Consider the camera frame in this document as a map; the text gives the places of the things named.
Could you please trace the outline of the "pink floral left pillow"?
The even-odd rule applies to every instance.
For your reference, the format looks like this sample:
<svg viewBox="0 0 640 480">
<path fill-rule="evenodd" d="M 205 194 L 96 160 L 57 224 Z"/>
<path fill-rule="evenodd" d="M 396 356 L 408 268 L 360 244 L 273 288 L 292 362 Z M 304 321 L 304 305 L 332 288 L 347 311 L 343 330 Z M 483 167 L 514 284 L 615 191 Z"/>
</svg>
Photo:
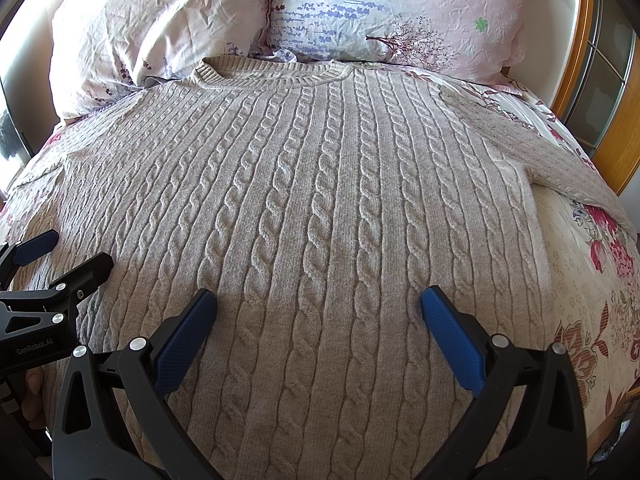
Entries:
<svg viewBox="0 0 640 480">
<path fill-rule="evenodd" d="M 56 116 L 92 113 L 203 58 L 255 51 L 270 0 L 64 0 L 52 18 Z"/>
</svg>

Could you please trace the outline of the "pink blue floral right pillow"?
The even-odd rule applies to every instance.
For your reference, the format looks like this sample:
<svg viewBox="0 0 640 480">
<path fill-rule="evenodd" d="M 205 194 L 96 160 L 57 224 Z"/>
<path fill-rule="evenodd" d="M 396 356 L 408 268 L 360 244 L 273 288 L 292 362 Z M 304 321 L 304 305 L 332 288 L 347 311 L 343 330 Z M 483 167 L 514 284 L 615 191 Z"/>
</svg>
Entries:
<svg viewBox="0 0 640 480">
<path fill-rule="evenodd" d="M 523 61 L 526 0 L 272 0 L 268 44 L 500 84 Z"/>
</svg>

